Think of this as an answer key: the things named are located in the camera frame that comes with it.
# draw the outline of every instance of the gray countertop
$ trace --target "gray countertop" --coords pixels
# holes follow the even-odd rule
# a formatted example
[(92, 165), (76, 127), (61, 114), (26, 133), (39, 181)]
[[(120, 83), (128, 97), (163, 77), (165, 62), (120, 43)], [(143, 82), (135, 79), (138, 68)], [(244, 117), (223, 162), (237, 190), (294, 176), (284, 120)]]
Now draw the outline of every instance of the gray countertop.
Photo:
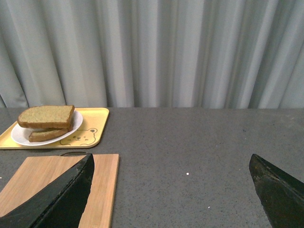
[[(0, 109), (0, 133), (23, 109)], [(304, 181), (304, 111), (109, 108), (94, 154), (118, 153), (113, 228), (271, 227), (248, 169), (253, 153)], [(28, 156), (0, 150), (0, 190)]]

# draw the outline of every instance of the white plate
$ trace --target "white plate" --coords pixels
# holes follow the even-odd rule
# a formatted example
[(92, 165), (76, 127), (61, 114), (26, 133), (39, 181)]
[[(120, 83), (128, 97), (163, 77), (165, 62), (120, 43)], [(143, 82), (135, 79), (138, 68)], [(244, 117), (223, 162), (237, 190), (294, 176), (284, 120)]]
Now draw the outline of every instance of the white plate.
[(71, 130), (70, 132), (68, 132), (58, 138), (52, 139), (52, 140), (43, 141), (43, 142), (29, 142), (28, 136), (31, 134), (33, 129), (20, 127), (19, 124), (17, 124), (11, 130), (10, 136), (16, 143), (25, 145), (25, 146), (42, 146), (42, 145), (54, 143), (54, 142), (62, 140), (64, 138), (68, 137), (69, 135), (73, 134), (82, 124), (83, 117), (80, 112), (74, 111), (72, 120), (73, 120), (73, 130)]

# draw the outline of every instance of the bear drawing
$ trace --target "bear drawing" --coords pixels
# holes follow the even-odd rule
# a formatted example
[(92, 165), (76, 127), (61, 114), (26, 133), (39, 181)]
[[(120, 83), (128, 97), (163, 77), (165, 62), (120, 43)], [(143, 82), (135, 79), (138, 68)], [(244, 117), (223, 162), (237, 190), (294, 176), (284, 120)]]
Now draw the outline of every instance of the bear drawing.
[(61, 145), (90, 145), (96, 141), (95, 133), (96, 128), (90, 128), (88, 130), (77, 130), (67, 138), (60, 140)]

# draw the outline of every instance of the toast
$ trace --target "toast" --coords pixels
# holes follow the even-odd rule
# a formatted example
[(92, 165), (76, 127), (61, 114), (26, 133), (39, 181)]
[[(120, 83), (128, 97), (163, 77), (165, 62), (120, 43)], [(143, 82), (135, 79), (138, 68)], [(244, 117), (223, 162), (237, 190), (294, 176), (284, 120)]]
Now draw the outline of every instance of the toast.
[(33, 142), (43, 142), (43, 141), (52, 140), (70, 132), (71, 130), (73, 130), (72, 125), (70, 125), (69, 128), (62, 128), (62, 129), (48, 128), (43, 131), (33, 131), (29, 135), (28, 141), (33, 143)]
[(17, 122), (25, 128), (59, 128), (70, 127), (74, 105), (44, 105), (31, 107), (22, 112)]

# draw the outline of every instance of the curtain fold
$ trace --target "curtain fold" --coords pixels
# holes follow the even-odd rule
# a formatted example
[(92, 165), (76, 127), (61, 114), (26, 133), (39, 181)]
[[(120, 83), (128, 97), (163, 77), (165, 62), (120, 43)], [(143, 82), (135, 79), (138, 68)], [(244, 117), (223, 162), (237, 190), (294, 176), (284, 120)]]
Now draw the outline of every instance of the curtain fold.
[(0, 107), (304, 107), (302, 0), (0, 1)]

